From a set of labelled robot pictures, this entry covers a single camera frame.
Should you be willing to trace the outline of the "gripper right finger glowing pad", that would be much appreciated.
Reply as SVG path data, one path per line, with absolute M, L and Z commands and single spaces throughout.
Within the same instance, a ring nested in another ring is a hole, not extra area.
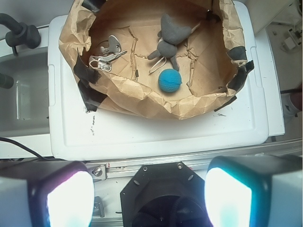
M 215 227 L 301 227 L 303 159 L 217 156 L 205 176 L 204 197 Z

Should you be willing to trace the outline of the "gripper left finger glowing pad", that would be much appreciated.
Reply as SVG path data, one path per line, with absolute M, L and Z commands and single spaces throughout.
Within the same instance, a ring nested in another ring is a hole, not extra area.
M 2 227 L 88 227 L 94 183 L 80 161 L 0 164 Z

